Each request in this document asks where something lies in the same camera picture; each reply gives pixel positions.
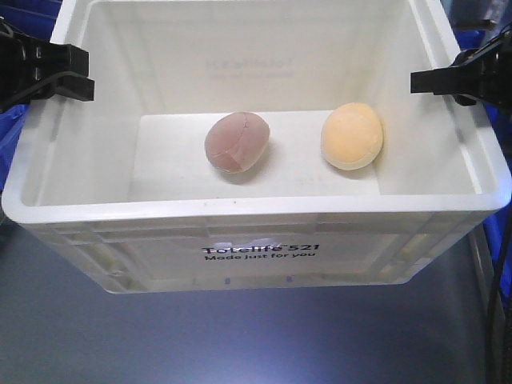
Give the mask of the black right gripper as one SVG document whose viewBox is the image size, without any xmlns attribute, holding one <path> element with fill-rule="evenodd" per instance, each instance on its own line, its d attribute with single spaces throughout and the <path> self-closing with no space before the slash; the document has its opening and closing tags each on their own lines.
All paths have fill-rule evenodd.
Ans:
<svg viewBox="0 0 512 384">
<path fill-rule="evenodd" d="M 410 74 L 412 94 L 453 95 L 461 106 L 484 102 L 511 113 L 511 28 L 477 49 L 464 50 L 451 66 Z"/>
</svg>

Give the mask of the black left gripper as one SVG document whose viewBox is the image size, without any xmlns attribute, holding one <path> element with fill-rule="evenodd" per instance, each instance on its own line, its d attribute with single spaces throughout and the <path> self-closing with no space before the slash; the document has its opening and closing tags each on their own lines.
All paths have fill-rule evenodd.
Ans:
<svg viewBox="0 0 512 384">
<path fill-rule="evenodd" d="M 40 59 L 47 48 L 50 67 L 59 73 L 38 74 L 35 69 L 34 60 Z M 89 53 L 86 50 L 71 44 L 50 44 L 25 34 L 1 18 L 1 112 L 55 95 L 91 102 L 94 80 L 81 77 L 88 75 Z"/>
</svg>

